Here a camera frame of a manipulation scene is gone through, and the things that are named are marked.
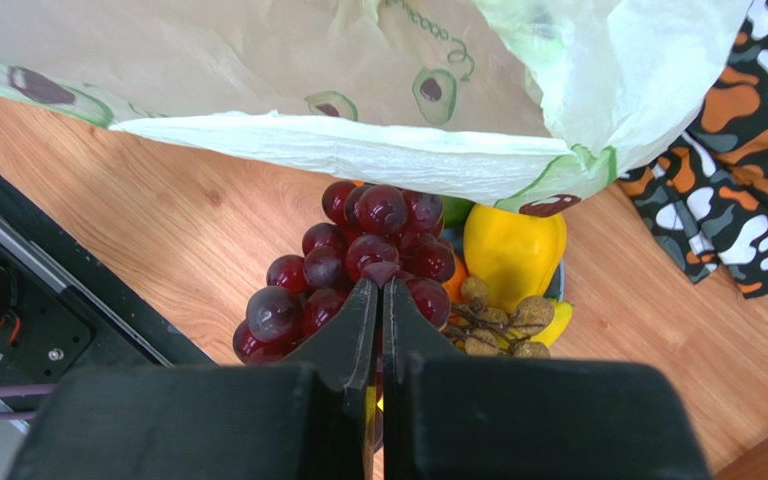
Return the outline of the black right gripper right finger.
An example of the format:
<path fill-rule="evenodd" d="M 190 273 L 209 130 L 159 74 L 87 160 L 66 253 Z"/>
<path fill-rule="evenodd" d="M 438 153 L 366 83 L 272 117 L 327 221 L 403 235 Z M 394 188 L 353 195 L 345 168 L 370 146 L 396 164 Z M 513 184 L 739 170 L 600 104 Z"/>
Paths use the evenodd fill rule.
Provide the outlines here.
<path fill-rule="evenodd" d="M 682 401 L 639 363 L 470 357 L 381 293 L 389 479 L 707 479 Z"/>

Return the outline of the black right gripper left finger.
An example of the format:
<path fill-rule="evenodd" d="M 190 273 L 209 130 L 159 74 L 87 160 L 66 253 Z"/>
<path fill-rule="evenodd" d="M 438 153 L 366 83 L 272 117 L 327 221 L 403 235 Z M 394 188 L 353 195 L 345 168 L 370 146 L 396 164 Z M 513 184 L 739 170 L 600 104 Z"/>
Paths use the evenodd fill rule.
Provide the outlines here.
<path fill-rule="evenodd" d="M 99 369 L 63 379 L 11 479 L 369 479 L 380 290 L 274 364 Z"/>

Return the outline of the red grape bunch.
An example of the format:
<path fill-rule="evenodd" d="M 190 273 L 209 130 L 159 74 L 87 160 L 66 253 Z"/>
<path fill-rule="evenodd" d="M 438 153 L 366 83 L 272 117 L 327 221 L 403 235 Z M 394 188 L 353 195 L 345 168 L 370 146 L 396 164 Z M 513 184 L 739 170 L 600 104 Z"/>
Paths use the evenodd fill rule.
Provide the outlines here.
<path fill-rule="evenodd" d="M 420 314 L 443 329 L 457 256 L 441 235 L 441 196 L 341 180 L 321 197 L 327 219 L 303 235 L 300 254 L 276 258 L 249 300 L 232 348 L 245 364 L 272 363 L 322 329 L 362 279 L 404 281 Z"/>

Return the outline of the pale green plastic bag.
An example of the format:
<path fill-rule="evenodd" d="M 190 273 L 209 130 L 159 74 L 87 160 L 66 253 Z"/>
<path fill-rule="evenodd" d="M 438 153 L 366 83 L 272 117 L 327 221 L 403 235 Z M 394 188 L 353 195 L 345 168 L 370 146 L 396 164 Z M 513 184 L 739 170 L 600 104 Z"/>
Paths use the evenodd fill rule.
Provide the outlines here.
<path fill-rule="evenodd" d="M 698 115 L 746 1 L 0 1 L 0 96 L 548 216 Z"/>

